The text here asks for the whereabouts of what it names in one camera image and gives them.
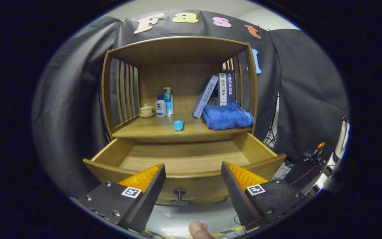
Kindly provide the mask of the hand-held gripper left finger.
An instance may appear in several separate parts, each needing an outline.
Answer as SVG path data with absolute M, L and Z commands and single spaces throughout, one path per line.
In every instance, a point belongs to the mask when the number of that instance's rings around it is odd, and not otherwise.
M 146 229 L 166 179 L 165 165 L 157 164 L 119 183 L 103 182 L 74 204 L 113 227 L 141 233 Z

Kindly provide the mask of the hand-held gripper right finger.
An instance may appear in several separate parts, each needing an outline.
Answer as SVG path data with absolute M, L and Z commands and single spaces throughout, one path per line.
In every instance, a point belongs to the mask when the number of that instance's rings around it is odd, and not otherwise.
M 222 162 L 221 176 L 246 230 L 284 218 L 307 199 L 284 180 L 267 180 L 230 162 Z

